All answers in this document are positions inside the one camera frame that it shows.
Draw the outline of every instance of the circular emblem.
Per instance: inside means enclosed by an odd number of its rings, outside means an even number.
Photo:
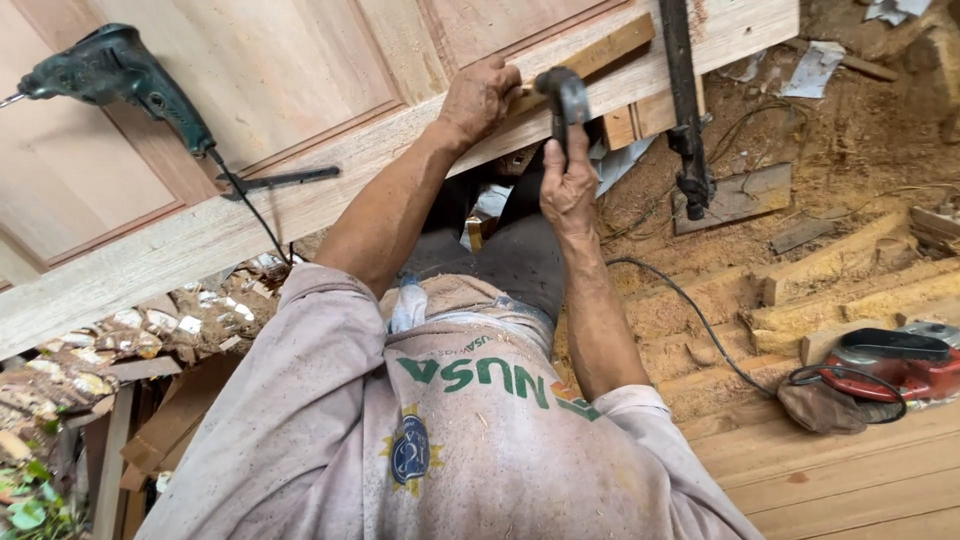
[[[403,485],[407,480],[418,479],[426,475],[430,464],[430,441],[426,426],[419,416],[403,416],[403,435],[394,441],[390,452],[390,471],[396,483]]]

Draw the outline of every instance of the power drill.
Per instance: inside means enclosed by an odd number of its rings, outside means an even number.
[[[98,28],[69,49],[34,66],[32,72],[23,76],[16,90],[14,95],[0,101],[0,109],[23,98],[68,96],[97,107],[122,99],[139,106],[156,121],[166,120],[190,154],[198,159],[206,156],[213,159],[222,173],[217,180],[231,188],[223,196],[247,204],[270,235],[281,257],[284,255],[279,241],[247,198],[247,192],[278,184],[303,184],[340,174],[339,167],[329,166],[240,181],[228,170],[214,148],[217,142],[200,113],[144,46],[140,32],[129,24],[109,23]]]

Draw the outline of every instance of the red power tool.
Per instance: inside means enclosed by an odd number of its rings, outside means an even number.
[[[960,329],[917,322],[895,331],[863,329],[845,334],[825,364],[873,375],[897,388],[906,401],[943,400],[960,392]],[[858,398],[897,402],[890,390],[856,373],[822,369],[823,381]]]

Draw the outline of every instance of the man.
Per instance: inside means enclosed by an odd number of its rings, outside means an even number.
[[[519,85],[502,58],[459,73],[294,268],[138,538],[760,538],[643,370],[582,127],[478,254],[457,244],[472,179],[444,178]],[[564,284],[585,400],[547,360]]]

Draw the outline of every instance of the gray t-shirt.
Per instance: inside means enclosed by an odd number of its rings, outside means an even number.
[[[154,538],[761,536],[652,387],[588,404],[483,325],[387,336],[365,285],[300,264],[137,534]]]

